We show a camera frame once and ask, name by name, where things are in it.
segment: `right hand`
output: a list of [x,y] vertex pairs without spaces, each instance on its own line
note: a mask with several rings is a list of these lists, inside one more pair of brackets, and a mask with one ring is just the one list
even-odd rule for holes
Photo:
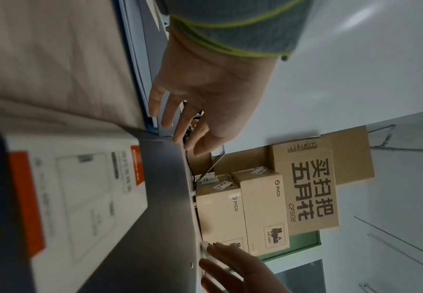
[[214,52],[195,44],[174,25],[149,98],[149,112],[157,117],[169,92],[162,126],[168,128],[180,103],[187,101],[174,131],[182,141],[194,116],[204,111],[184,148],[195,155],[211,152],[235,138],[262,98],[277,58],[243,58]]
[[[209,245],[206,251],[244,278],[241,281],[214,262],[200,260],[199,266],[229,293],[290,293],[260,259],[240,248],[216,243]],[[202,286],[208,293],[222,293],[206,276],[202,278]]]

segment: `gray sleeve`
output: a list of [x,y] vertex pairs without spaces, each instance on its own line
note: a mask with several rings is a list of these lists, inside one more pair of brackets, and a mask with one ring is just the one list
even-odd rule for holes
[[176,26],[209,49],[235,56],[290,55],[314,0],[157,0]]

